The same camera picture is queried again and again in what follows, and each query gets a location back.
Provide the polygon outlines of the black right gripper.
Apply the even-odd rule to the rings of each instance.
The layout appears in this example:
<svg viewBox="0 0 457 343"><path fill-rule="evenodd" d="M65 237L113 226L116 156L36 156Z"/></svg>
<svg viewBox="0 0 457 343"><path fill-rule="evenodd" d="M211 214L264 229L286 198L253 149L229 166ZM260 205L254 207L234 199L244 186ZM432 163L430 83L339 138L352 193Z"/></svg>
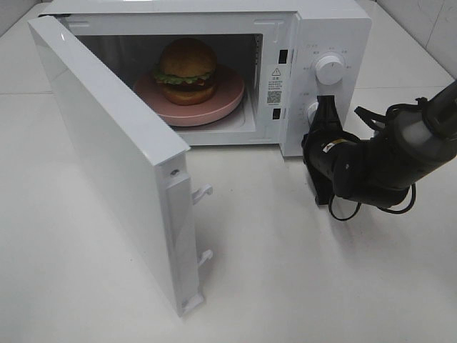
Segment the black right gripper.
<svg viewBox="0 0 457 343"><path fill-rule="evenodd" d="M361 140L343 130L334 95L317 96L309 133L302 141L303 157L317 205L329 205L332 182L361 178Z"/></svg>

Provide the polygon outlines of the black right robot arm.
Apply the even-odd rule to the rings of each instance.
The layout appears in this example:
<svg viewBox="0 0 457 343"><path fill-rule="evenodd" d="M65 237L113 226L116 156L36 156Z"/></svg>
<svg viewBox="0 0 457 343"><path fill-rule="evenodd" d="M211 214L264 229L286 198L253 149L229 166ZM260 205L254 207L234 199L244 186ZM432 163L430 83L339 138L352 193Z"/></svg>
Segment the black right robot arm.
<svg viewBox="0 0 457 343"><path fill-rule="evenodd" d="M414 184L456 157L456 84L432 99L394 104L384 115L359 106L356 115L374 131L360 139L343 130L333 95L319 96L302 141L318 205L334 197L388 209Z"/></svg>

